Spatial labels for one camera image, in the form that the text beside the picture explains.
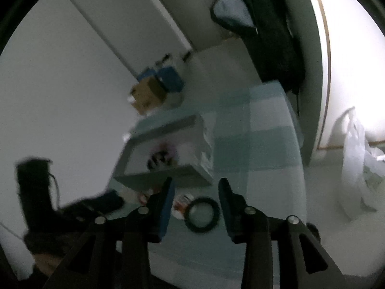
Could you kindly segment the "left hand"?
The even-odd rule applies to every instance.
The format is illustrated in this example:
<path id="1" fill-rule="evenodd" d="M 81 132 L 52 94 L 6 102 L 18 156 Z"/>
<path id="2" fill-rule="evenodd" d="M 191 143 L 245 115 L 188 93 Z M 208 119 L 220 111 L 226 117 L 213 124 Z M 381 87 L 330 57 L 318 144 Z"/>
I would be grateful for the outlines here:
<path id="1" fill-rule="evenodd" d="M 50 277 L 54 273 L 63 260 L 63 258 L 51 254 L 33 254 L 33 259 L 35 268 L 47 277 Z"/>

